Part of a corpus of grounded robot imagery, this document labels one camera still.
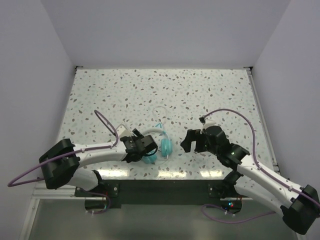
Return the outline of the teal cat-ear headphones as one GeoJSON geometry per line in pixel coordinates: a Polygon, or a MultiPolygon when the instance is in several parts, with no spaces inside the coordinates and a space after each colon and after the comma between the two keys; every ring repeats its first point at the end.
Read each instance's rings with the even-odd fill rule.
{"type": "MultiPolygon", "coordinates": [[[[159,133],[163,135],[163,138],[160,141],[160,155],[164,159],[162,163],[166,162],[169,159],[169,156],[173,153],[173,144],[171,141],[168,132],[165,130],[162,123],[156,124],[154,127],[148,128],[142,132],[143,135],[152,134],[152,133],[159,133]]],[[[157,152],[158,148],[152,150],[147,154],[147,156],[142,157],[142,161],[145,164],[155,164],[157,161],[157,152]]]]}

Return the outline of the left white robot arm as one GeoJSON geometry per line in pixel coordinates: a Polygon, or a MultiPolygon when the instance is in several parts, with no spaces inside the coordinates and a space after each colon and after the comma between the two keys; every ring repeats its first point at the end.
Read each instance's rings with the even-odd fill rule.
{"type": "Polygon", "coordinates": [[[137,129],[130,132],[119,125],[114,133],[115,141],[97,144],[73,144],[69,138],[56,143],[39,158],[40,168],[48,190],[65,185],[83,189],[92,196],[104,190],[102,177],[88,165],[104,162],[138,162],[158,145],[151,135],[143,135],[137,129]]]}

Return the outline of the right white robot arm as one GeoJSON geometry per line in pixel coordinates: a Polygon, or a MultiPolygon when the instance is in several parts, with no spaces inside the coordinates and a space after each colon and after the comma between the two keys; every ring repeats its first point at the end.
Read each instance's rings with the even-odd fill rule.
{"type": "Polygon", "coordinates": [[[320,198],[314,187],[302,187],[259,163],[248,150],[231,143],[221,127],[206,124],[203,129],[189,129],[180,144],[186,153],[191,151],[192,142],[195,152],[209,152],[232,170],[222,185],[227,196],[238,193],[262,203],[300,235],[319,218],[320,198]]]}

